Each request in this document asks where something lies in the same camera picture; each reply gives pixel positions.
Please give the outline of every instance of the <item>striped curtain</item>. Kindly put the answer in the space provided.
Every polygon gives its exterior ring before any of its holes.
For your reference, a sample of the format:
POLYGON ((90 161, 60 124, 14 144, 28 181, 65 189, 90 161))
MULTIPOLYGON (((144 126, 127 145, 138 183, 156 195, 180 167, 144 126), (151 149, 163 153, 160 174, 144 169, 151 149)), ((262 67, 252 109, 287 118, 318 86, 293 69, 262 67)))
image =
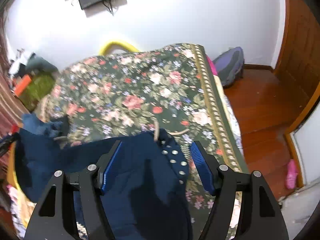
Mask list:
MULTIPOLYGON (((12 125, 21 122, 22 114, 28 113, 28 110, 12 95, 9 89, 6 81, 9 68, 10 64, 8 62, 7 44, 4 34, 4 17, 0 15, 0 138, 10 131, 12 125)), ((0 158, 1 170, 6 170, 7 155, 0 158)))

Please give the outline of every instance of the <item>floral bedspread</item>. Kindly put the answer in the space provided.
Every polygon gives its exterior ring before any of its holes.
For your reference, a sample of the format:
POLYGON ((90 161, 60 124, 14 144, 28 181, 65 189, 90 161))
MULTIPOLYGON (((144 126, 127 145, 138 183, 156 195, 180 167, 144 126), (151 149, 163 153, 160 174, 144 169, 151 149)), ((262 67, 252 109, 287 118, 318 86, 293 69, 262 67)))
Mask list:
MULTIPOLYGON (((214 198, 203 189, 189 145, 199 140, 219 163, 247 172, 236 119, 228 109, 233 133, 221 100, 228 103, 219 96, 204 48, 174 44, 78 62, 61 73, 44 109, 49 116, 70 116, 68 139, 73 144, 154 130, 155 119, 169 132, 188 129, 175 140, 189 161, 186 198, 198 239, 214 198)), ((235 235, 240 203, 236 195, 228 239, 235 235)))

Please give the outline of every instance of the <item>yellow tube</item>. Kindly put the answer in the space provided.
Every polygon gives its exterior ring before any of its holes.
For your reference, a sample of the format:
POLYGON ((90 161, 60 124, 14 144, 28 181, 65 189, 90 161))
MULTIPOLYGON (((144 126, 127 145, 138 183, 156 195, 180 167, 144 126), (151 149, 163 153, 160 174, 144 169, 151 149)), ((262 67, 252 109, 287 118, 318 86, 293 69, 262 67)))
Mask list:
POLYGON ((99 50, 99 55, 105 56, 107 54, 108 50, 113 45, 120 46, 129 52, 139 52, 139 50, 136 47, 132 46, 131 44, 127 43, 126 41, 112 40, 112 41, 108 41, 103 47, 101 47, 101 49, 99 50))

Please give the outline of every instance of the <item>wooden door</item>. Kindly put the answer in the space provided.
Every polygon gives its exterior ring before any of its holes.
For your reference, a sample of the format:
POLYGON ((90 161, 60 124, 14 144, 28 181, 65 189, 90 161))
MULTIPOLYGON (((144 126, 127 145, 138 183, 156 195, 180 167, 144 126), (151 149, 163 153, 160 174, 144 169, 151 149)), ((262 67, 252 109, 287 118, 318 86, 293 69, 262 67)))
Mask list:
POLYGON ((320 82, 320 26, 303 0, 286 0, 286 11, 275 74, 303 109, 320 82))

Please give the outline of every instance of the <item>navy blue cloth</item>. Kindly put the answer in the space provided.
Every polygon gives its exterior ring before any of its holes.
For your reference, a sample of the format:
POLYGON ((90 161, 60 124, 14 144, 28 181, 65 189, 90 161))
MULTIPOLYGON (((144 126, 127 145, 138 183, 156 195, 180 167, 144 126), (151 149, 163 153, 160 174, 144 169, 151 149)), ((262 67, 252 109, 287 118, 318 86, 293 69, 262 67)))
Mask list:
POLYGON ((69 119, 68 115, 64 115, 63 117, 55 118, 51 117, 50 118, 51 122, 61 122, 60 126, 60 133, 59 136, 67 136, 70 130, 70 124, 69 124, 69 119))
POLYGON ((22 115, 23 128, 36 135, 58 137, 61 135, 61 121, 42 122, 34 113, 22 115))
POLYGON ((188 165, 174 138, 160 130, 110 138, 67 149, 46 136, 20 130, 15 169, 18 183, 33 202, 56 170, 77 172, 109 152, 114 142, 121 148, 108 172, 101 202, 117 240, 192 239, 185 198, 188 165))

